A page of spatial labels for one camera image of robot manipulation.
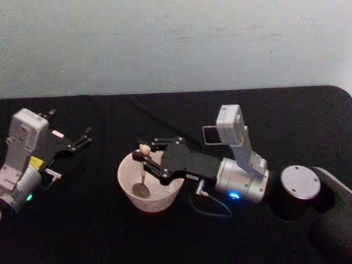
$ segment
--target cable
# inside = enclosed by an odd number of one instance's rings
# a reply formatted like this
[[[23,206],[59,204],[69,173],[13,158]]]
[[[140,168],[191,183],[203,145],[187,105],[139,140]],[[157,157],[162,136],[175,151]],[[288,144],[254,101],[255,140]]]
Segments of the cable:
[[[205,212],[202,211],[200,209],[198,209],[192,202],[192,197],[191,194],[189,194],[189,203],[191,204],[191,207],[198,213],[205,215],[205,216],[212,216],[212,217],[222,217],[222,218],[231,218],[233,217],[232,211],[229,209],[229,207],[227,207],[223,202],[220,202],[218,199],[216,199],[215,197],[208,195],[206,197],[209,197],[210,199],[212,199],[214,202],[218,203],[219,205],[221,205],[227,212],[228,214],[221,214],[221,213],[211,213],[211,212]]]

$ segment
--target gray robot arm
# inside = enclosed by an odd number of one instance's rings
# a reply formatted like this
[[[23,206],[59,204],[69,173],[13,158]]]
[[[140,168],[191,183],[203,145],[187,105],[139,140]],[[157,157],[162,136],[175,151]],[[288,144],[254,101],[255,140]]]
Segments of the gray robot arm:
[[[62,133],[49,130],[49,120],[55,111],[35,114],[22,109],[12,117],[5,162],[0,169],[0,221],[18,213],[31,194],[41,185],[42,173],[51,176],[51,182],[61,177],[47,167],[56,154],[75,153],[87,145],[90,128],[76,142]]]
[[[211,185],[219,192],[260,203],[269,178],[267,161],[251,148],[240,106],[223,105],[216,125],[204,126],[203,135],[208,145],[229,145],[236,160],[194,152],[186,147],[182,137],[154,139],[151,143],[140,141],[152,151],[166,150],[161,164],[155,164],[140,151],[133,153],[133,159],[143,162],[144,169],[161,184],[167,185],[174,178],[188,178],[199,182],[197,194],[204,194],[202,187]]]

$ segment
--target black tablecloth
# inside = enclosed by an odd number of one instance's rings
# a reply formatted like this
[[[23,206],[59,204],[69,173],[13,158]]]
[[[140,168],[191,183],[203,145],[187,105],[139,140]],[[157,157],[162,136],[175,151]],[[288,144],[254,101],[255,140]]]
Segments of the black tablecloth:
[[[336,87],[0,100],[1,161],[10,119],[22,107],[56,108],[51,128],[71,139],[94,129],[89,148],[52,166],[62,180],[1,227],[0,262],[322,262],[306,234],[313,210],[289,223],[268,205],[218,196],[234,217],[206,217],[190,207],[194,186],[186,184],[168,210],[146,214],[118,186],[119,162],[138,139],[182,133],[202,142],[201,127],[215,123],[222,104],[240,104],[252,147],[271,170],[319,166],[352,187],[352,99]],[[225,147],[203,151],[232,158]]]

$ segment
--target gray wall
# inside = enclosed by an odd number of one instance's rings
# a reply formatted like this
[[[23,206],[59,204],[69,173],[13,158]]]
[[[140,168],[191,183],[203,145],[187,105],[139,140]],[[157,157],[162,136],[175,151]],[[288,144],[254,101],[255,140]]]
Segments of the gray wall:
[[[350,0],[1,0],[0,97],[337,85]]]

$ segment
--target white bowl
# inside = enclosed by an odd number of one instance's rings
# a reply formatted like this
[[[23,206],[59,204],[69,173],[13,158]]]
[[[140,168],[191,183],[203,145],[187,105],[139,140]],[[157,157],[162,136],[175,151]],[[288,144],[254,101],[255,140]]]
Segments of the white bowl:
[[[157,151],[151,152],[150,156],[153,161],[160,164],[162,154],[163,151]],[[146,172],[144,184],[149,189],[150,197],[145,199],[135,196],[132,193],[132,186],[141,182],[141,164],[132,159],[132,153],[128,154],[120,163],[117,180],[134,206],[148,213],[167,209],[175,200],[184,181],[184,179],[174,179],[169,185],[164,186],[157,178]]]

